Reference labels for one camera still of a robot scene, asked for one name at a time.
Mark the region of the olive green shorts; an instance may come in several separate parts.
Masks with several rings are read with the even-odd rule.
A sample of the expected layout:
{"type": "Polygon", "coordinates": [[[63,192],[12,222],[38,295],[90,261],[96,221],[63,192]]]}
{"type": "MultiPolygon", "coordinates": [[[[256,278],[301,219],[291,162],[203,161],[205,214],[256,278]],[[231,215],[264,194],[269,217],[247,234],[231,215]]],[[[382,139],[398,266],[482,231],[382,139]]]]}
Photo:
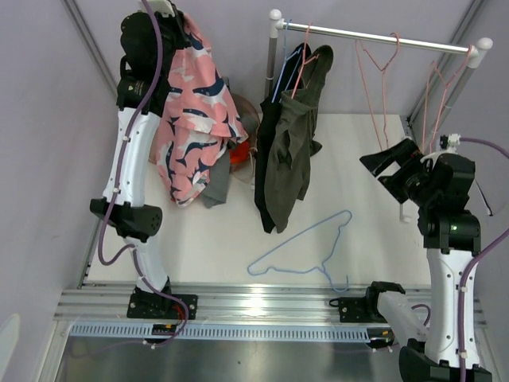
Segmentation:
{"type": "Polygon", "coordinates": [[[316,60],[307,64],[303,78],[307,88],[281,93],[281,115],[275,129],[266,170],[266,208],[275,224],[273,231],[283,232],[296,201],[305,199],[310,177],[311,157],[322,145],[314,137],[318,108],[326,77],[332,68],[334,53],[330,45],[321,45],[311,54],[316,60]]]}

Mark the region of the pink hanger of patterned shorts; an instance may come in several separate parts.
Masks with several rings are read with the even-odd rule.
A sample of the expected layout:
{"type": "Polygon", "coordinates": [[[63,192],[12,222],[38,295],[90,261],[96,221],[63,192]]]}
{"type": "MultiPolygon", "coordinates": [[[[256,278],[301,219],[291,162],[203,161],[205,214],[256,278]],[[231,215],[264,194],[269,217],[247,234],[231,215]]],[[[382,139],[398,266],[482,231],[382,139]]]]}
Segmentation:
{"type": "Polygon", "coordinates": [[[371,121],[373,124],[373,128],[375,131],[375,137],[377,139],[377,143],[379,145],[379,149],[383,150],[384,148],[389,148],[389,136],[387,133],[387,86],[386,86],[386,77],[387,77],[387,71],[394,59],[397,57],[401,42],[400,42],[400,35],[396,32],[393,32],[390,34],[391,37],[395,39],[396,48],[394,50],[394,53],[390,57],[390,59],[385,64],[379,64],[376,59],[371,55],[369,50],[363,45],[363,42],[360,40],[355,41],[355,51],[356,51],[356,59],[359,66],[359,72],[361,75],[361,80],[363,83],[363,90],[364,95],[366,97],[368,110],[370,112],[371,121]],[[369,87],[367,85],[366,77],[364,75],[363,70],[363,61],[361,58],[361,52],[369,58],[371,63],[375,66],[375,68],[380,72],[381,74],[381,92],[382,92],[382,107],[383,107],[383,129],[380,131],[378,128],[378,124],[375,120],[375,113],[372,107],[371,98],[370,98],[370,92],[369,87]]]}

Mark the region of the orange shorts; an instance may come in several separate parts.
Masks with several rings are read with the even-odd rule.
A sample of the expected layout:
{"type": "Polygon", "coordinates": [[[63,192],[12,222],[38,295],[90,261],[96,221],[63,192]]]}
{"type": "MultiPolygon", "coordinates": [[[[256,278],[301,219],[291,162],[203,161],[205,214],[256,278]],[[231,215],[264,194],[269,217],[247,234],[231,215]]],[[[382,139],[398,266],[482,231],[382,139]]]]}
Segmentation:
{"type": "Polygon", "coordinates": [[[230,163],[239,165],[248,160],[251,144],[248,140],[237,143],[229,149],[230,163]]]}

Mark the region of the blue hanger of grey shorts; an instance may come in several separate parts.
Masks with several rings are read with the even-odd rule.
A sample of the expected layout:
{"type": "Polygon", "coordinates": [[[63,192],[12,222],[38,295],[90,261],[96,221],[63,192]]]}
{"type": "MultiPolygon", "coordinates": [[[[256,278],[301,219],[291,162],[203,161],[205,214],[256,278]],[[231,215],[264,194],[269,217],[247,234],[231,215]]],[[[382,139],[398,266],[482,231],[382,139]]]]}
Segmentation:
{"type": "Polygon", "coordinates": [[[336,277],[329,268],[341,263],[342,235],[352,218],[352,212],[344,209],[317,221],[252,260],[247,274],[257,278],[320,274],[331,290],[343,294],[350,289],[349,274],[336,277]]]}

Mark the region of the grey shorts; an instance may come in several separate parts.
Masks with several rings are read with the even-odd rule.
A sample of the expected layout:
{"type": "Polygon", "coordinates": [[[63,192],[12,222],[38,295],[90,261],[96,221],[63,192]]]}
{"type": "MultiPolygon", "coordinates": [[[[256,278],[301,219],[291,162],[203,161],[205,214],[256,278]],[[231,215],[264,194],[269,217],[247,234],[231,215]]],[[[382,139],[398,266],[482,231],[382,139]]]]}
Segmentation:
{"type": "Polygon", "coordinates": [[[211,209],[227,201],[230,184],[230,154],[226,150],[210,168],[209,183],[200,194],[205,208],[211,209]]]}

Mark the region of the pink shark print shorts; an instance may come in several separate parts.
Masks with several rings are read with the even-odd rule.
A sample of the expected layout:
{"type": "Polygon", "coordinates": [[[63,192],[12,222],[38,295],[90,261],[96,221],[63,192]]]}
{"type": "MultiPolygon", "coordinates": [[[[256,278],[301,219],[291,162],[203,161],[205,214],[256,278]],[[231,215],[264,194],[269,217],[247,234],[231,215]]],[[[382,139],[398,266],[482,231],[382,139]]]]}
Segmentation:
{"type": "Polygon", "coordinates": [[[245,142],[248,133],[212,58],[210,42],[188,15],[183,29],[189,45],[173,57],[151,155],[177,206],[200,198],[211,208],[227,200],[229,150],[245,142]]]}

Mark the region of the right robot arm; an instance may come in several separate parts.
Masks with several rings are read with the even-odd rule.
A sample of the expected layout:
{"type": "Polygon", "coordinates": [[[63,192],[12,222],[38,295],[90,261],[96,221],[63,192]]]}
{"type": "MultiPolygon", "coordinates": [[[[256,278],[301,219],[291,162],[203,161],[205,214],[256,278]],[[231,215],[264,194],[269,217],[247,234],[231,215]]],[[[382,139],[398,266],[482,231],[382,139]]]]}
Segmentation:
{"type": "Polygon", "coordinates": [[[475,339],[474,284],[481,259],[479,220],[466,208],[474,161],[457,153],[460,136],[440,139],[424,154],[409,138],[360,162],[400,204],[418,207],[418,229],[429,264],[429,320],[420,322],[398,283],[374,281],[360,298],[329,302],[343,323],[384,323],[401,344],[404,381],[491,381],[475,339]]]}

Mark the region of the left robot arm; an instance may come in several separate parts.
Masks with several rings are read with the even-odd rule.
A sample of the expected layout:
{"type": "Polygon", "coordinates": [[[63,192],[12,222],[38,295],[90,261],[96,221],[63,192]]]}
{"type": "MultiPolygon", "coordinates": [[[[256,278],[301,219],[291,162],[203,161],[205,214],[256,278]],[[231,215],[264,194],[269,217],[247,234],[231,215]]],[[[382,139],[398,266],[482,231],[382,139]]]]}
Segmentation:
{"type": "Polygon", "coordinates": [[[90,210],[101,221],[97,253],[104,266],[106,229],[113,228],[129,252],[138,280],[130,296],[128,318],[173,319],[186,323],[196,316],[197,296],[173,294],[156,235],[161,227],[160,207],[145,203],[145,179],[153,139],[169,94],[168,74],[178,49],[189,45],[183,14],[171,1],[142,1],[139,11],[121,23],[117,85],[118,133],[107,185],[90,210]]]}

